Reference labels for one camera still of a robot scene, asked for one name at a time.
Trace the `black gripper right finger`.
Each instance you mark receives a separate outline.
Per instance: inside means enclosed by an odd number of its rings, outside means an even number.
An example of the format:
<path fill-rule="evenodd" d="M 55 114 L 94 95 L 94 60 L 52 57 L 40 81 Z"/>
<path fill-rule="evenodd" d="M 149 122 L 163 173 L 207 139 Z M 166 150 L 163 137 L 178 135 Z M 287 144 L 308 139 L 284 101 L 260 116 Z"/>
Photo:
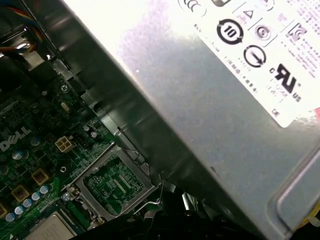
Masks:
<path fill-rule="evenodd" d="M 253 235 L 222 216 L 186 209 L 180 190 L 162 193 L 163 240 L 252 240 Z"/>

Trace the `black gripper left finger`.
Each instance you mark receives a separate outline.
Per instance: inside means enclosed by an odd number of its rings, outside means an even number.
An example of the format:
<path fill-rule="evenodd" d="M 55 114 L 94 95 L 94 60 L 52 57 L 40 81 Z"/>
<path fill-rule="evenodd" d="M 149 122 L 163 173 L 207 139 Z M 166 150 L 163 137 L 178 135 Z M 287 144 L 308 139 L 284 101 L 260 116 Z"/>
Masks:
<path fill-rule="evenodd" d="M 148 211 L 145 216 L 125 214 L 74 238 L 76 240 L 169 240 L 161 211 Z"/>

